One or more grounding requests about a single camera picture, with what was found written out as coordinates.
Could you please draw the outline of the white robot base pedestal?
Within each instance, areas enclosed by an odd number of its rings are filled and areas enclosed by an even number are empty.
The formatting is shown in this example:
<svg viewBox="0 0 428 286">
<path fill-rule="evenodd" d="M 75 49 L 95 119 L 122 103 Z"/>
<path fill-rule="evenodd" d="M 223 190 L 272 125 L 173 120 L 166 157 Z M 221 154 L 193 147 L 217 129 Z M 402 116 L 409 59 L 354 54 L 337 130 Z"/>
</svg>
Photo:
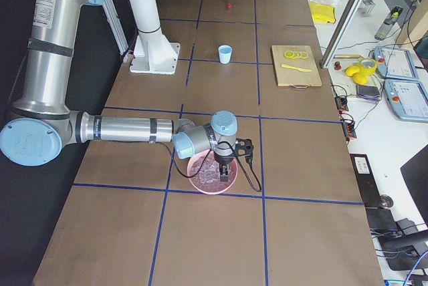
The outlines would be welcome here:
<svg viewBox="0 0 428 286">
<path fill-rule="evenodd" d="M 173 75 L 181 45 L 169 42 L 163 34 L 156 0 L 129 1 L 138 32 L 130 71 Z"/>
</svg>

